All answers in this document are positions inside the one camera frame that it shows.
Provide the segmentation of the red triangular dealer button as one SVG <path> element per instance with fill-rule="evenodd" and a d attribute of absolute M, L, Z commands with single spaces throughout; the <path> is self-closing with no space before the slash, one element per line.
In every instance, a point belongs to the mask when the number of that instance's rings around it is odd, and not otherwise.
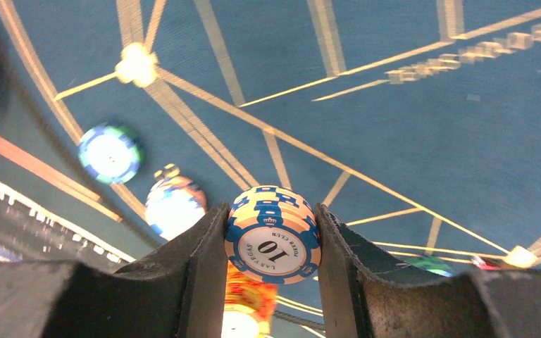
<path fill-rule="evenodd" d="M 501 263 L 495 258 L 488 258 L 482 256 L 472 256 L 471 262 L 477 268 L 481 270 L 501 270 Z"/>

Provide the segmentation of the green blue poker chip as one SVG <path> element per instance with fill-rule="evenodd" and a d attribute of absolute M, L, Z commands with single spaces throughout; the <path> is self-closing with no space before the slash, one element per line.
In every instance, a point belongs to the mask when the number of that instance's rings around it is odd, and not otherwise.
<path fill-rule="evenodd" d="M 442 259 L 436 256 L 408 257 L 405 261 L 412 266 L 426 270 L 437 275 L 451 277 L 452 268 Z"/>

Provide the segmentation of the pink blue poker chips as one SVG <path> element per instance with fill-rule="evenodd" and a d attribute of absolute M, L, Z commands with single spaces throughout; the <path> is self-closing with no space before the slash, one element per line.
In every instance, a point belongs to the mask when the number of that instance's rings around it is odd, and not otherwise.
<path fill-rule="evenodd" d="M 246 276 L 294 284 L 321 263 L 321 239 L 311 205 L 286 188 L 253 187 L 233 202 L 225 234 L 228 260 Z"/>

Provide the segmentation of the orange chip stack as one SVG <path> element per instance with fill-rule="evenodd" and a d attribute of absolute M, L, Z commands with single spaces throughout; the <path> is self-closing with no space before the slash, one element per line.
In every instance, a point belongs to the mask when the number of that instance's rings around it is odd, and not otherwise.
<path fill-rule="evenodd" d="M 253 280 L 228 262 L 221 337 L 269 337 L 277 295 L 276 284 Z"/>

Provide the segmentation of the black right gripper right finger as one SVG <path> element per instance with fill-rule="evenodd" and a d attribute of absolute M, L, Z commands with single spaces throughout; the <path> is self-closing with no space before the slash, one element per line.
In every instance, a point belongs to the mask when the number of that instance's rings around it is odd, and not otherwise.
<path fill-rule="evenodd" d="M 409 265 L 315 210 L 328 337 L 541 337 L 541 270 L 443 277 Z"/>

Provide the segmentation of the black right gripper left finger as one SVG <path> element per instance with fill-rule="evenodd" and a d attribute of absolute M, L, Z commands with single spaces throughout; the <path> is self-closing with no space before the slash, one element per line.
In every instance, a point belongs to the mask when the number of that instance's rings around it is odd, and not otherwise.
<path fill-rule="evenodd" d="M 0 263 L 0 337 L 219 337 L 229 207 L 114 273 L 79 261 Z"/>

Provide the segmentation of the green blue chip stack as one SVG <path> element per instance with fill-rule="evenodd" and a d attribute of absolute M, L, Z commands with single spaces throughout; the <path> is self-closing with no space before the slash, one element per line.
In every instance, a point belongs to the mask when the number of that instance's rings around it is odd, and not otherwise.
<path fill-rule="evenodd" d="M 87 173 L 104 184 L 131 180 L 139 172 L 143 156 L 137 135 L 119 123 L 101 123 L 86 131 L 77 152 Z"/>

